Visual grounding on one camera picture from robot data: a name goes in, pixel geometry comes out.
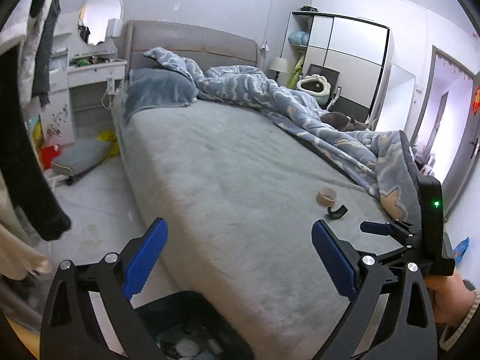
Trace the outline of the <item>person right hand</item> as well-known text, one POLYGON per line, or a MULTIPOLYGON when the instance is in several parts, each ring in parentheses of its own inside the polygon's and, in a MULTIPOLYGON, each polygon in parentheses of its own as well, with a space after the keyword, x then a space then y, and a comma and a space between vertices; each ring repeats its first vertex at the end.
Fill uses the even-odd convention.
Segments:
POLYGON ((449 276, 429 276, 426 287, 433 292, 435 322, 459 328, 470 312, 476 298, 474 291, 467 289, 461 274, 454 270, 449 276))

